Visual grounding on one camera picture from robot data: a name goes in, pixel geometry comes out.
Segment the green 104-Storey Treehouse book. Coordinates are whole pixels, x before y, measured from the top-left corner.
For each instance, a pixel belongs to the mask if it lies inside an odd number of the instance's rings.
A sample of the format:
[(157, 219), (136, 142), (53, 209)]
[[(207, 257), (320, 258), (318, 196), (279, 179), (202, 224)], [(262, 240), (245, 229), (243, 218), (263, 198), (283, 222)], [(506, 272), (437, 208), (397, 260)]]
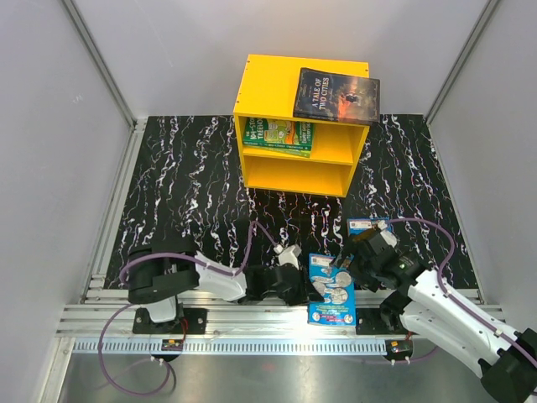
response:
[(248, 146), (293, 150), (308, 154), (313, 148), (315, 125), (281, 119), (248, 118), (242, 142)]

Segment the dark Tale of Two Cities book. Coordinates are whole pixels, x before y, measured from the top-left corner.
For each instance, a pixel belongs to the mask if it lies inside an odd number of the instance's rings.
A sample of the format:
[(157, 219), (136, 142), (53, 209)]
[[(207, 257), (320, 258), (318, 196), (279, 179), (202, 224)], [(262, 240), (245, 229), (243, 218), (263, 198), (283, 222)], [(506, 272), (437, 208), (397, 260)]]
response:
[(370, 125), (380, 120), (380, 80), (301, 68), (293, 116)]

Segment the lime green 65-Storey Treehouse book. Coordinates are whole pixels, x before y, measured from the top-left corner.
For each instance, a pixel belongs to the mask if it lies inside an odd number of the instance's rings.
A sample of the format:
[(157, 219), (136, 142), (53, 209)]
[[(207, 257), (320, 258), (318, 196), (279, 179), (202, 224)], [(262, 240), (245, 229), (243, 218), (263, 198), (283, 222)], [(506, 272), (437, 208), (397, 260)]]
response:
[(265, 151), (271, 151), (281, 154), (289, 154), (294, 156), (299, 156), (302, 158), (310, 158), (311, 151), (310, 150), (301, 150), (301, 149), (284, 149), (284, 148), (275, 148), (275, 147), (261, 147), (261, 146), (252, 146), (252, 149), (261, 149)]

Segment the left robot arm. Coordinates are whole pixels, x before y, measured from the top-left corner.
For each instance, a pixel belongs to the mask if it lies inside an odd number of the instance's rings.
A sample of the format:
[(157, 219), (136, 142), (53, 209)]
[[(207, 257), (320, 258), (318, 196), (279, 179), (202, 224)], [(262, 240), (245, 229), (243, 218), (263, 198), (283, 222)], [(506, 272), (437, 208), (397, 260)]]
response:
[(287, 306), (323, 302), (324, 298), (300, 267), (297, 245), (274, 247), (273, 266), (233, 268), (207, 258), (190, 237), (143, 245), (134, 250), (119, 279), (128, 288), (128, 302), (141, 306), (143, 317), (162, 333), (175, 331), (185, 315), (179, 295), (201, 290), (238, 304), (276, 297)]

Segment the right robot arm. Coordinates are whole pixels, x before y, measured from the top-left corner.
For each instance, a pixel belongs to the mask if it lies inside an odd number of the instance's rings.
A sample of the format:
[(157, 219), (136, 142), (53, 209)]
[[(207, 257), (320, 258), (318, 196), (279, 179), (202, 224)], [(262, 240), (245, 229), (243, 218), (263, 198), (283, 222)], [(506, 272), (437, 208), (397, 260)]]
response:
[(376, 224), (353, 234), (331, 266), (372, 292), (391, 289), (379, 306), (383, 329), (427, 338), (466, 365), (495, 401), (535, 395), (536, 332), (520, 332), (469, 301), (418, 254), (399, 248), (389, 229)]

